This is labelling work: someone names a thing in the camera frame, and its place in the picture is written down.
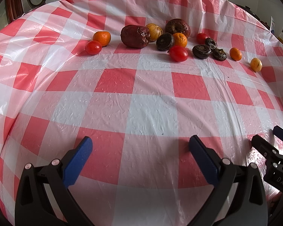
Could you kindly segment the dark mangosteen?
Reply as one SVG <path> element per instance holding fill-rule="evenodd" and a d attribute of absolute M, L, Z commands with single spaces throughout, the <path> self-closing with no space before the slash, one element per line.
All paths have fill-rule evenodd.
<path fill-rule="evenodd" d="M 217 47 L 216 41 L 210 37 L 205 39 L 205 44 L 209 46 L 211 50 L 214 50 Z"/>
<path fill-rule="evenodd" d="M 192 53 L 199 59 L 206 59 L 212 54 L 211 48 L 206 44 L 196 45 L 192 48 Z"/>
<path fill-rule="evenodd" d="M 218 61 L 224 61 L 227 59 L 226 52 L 223 49 L 214 48 L 212 51 L 212 56 Z"/>
<path fill-rule="evenodd" d="M 159 51 L 168 51 L 171 47 L 174 46 L 174 37 L 170 33 L 163 33 L 156 40 L 156 47 Z"/>

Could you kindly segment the dark mangosteen back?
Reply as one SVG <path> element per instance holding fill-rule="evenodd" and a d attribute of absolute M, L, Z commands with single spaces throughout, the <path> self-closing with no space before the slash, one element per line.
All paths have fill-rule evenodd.
<path fill-rule="evenodd" d="M 209 46 L 211 50 L 214 50 L 217 47 L 216 41 L 210 37 L 205 39 L 205 44 Z"/>

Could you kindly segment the red checkered tablecloth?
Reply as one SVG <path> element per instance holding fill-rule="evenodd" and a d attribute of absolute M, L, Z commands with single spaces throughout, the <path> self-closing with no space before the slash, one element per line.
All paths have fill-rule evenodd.
<path fill-rule="evenodd" d="M 129 24 L 173 18 L 240 61 L 175 63 L 151 43 L 126 47 Z M 97 31 L 111 41 L 97 55 Z M 250 67 L 253 58 L 262 70 Z M 71 194 L 96 225 L 186 225 L 209 185 L 187 144 L 193 135 L 235 164 L 264 169 L 255 134 L 283 128 L 283 45 L 227 0 L 59 0 L 0 31 L 0 209 L 15 221 L 27 163 L 47 165 L 89 136 L 93 152 Z"/>

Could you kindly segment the brown red apple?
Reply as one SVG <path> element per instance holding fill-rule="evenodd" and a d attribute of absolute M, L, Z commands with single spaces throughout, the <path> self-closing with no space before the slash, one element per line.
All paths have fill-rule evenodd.
<path fill-rule="evenodd" d="M 180 18 L 175 18 L 167 22 L 165 25 L 165 32 L 170 34 L 182 33 L 186 38 L 189 38 L 191 29 L 186 21 Z"/>

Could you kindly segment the dark mangosteen front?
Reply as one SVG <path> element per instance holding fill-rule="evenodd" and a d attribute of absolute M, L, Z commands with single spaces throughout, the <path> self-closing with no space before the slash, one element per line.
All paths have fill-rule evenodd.
<path fill-rule="evenodd" d="M 196 45 L 192 48 L 192 53 L 199 59 L 206 59 L 212 54 L 211 48 L 206 44 Z"/>

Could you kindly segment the yellow orange fruit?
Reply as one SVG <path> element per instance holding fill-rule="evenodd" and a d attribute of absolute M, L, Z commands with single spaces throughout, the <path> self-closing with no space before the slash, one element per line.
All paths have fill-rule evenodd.
<path fill-rule="evenodd" d="M 260 72 L 262 70 L 262 62 L 259 58 L 253 58 L 250 62 L 250 67 L 254 72 Z"/>

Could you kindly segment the small orange tangerine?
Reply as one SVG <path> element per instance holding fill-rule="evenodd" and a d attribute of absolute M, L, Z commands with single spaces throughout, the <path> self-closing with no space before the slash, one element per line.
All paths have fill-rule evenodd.
<path fill-rule="evenodd" d="M 229 50 L 229 55 L 234 61 L 240 61 L 242 59 L 242 53 L 236 47 L 233 47 Z"/>

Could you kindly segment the small red tomato back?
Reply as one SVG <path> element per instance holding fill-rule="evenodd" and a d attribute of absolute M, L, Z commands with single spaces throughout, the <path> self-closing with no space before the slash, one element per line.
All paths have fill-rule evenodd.
<path fill-rule="evenodd" d="M 205 40 L 208 38 L 208 35 L 205 33 L 198 33 L 196 36 L 196 40 L 198 44 L 205 44 Z"/>

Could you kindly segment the dark red wrinkled apple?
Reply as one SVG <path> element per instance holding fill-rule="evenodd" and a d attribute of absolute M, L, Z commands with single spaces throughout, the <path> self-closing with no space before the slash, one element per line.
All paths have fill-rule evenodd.
<path fill-rule="evenodd" d="M 121 30 L 121 41 L 127 47 L 144 48 L 149 44 L 150 31 L 147 27 L 127 25 Z"/>

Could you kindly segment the yellow striped pepino melon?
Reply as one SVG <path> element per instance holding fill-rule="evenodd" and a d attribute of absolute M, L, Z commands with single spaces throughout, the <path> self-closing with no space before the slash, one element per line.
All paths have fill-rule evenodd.
<path fill-rule="evenodd" d="M 149 29 L 150 42 L 155 42 L 163 34 L 162 28 L 156 24 L 150 23 L 147 24 L 146 27 Z"/>

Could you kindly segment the red tomato front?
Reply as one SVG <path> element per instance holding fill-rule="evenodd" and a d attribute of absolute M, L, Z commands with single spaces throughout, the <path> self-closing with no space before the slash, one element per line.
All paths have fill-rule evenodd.
<path fill-rule="evenodd" d="M 171 47 L 169 50 L 169 55 L 175 62 L 183 62 L 189 57 L 187 50 L 179 45 Z"/>

